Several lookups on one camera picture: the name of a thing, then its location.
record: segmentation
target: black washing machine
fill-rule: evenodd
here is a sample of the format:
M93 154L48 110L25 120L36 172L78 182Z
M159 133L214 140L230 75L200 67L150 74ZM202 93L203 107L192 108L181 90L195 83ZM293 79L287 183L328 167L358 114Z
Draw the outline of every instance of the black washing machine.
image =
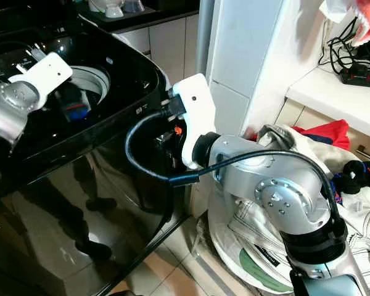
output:
M0 138L0 296L104 295L153 251L174 211L186 217L186 190L137 171L124 152L129 127L166 99L165 77L82 24L71 1L0 1L0 82L36 63L34 43L73 76L29 114L15 146ZM145 166L182 170L181 138L167 136L175 125L138 132L132 150Z

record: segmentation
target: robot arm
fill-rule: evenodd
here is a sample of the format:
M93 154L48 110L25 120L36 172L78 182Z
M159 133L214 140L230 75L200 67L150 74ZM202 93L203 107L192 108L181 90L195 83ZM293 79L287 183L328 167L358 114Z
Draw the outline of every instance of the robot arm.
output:
M264 150L257 143L216 134L215 106L201 74L175 84L169 97L165 111L143 123L161 116L183 118L187 133L181 156L193 171L170 178L140 166L130 154L134 128L125 149L131 163L161 180L175 179L172 184L177 185L212 172L223 190L264 208L282 236L296 295L370 295L346 243L347 228L329 180L317 164L295 152ZM198 166L204 169L195 171Z

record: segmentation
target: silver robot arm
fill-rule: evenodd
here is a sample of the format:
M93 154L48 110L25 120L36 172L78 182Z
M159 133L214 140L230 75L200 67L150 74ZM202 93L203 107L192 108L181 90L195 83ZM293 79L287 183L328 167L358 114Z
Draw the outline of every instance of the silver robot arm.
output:
M187 136L183 163L207 167L264 147L237 136L215 134L215 106L203 75L173 86L180 97ZM292 265L296 295L370 295L346 242L347 228L322 181L305 161L286 155L249 158L215 170L223 190L264 208L279 230Z

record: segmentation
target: white shelf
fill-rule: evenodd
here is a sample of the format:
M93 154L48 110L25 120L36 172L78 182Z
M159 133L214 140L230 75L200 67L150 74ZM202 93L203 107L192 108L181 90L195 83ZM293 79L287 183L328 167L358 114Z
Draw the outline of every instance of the white shelf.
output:
M370 88L343 84L339 77L315 68L294 83L286 97L370 136Z

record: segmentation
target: red cloth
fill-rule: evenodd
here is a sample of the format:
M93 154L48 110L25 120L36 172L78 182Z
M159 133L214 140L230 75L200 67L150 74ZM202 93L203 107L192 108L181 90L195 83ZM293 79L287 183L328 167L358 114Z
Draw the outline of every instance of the red cloth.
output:
M328 138L331 140L331 142L328 144L340 147L344 150L350 150L351 144L349 138L347 137L349 125L344 119L333 121L326 125L320 125L310 129L303 129L297 126L293 126L292 128L298 133L304 136L309 136L312 139L314 139L313 136Z

